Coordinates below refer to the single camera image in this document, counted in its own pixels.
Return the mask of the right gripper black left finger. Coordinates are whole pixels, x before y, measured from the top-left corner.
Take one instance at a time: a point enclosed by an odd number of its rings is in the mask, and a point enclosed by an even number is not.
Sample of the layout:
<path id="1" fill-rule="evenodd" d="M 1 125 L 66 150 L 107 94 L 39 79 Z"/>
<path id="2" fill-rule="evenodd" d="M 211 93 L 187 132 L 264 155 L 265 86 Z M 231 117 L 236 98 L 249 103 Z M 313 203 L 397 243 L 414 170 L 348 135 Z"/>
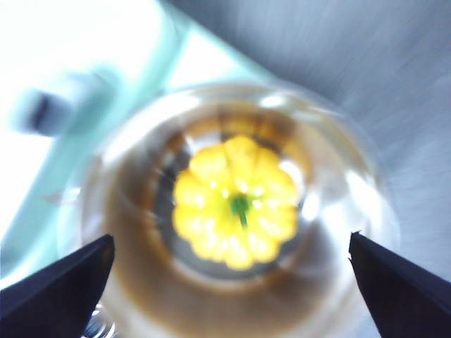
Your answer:
<path id="1" fill-rule="evenodd" d="M 114 257 L 107 234 L 1 290 L 1 336 L 81 337 Z"/>

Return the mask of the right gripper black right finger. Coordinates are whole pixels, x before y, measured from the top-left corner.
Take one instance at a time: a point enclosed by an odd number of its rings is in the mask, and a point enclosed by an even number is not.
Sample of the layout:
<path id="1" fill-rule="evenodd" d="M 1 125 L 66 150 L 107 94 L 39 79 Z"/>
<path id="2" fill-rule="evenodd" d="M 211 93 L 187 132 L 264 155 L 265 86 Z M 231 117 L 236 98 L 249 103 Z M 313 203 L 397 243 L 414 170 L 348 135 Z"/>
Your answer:
<path id="1" fill-rule="evenodd" d="M 350 263 L 382 337 L 449 337 L 450 283 L 368 239 L 350 236 Z"/>

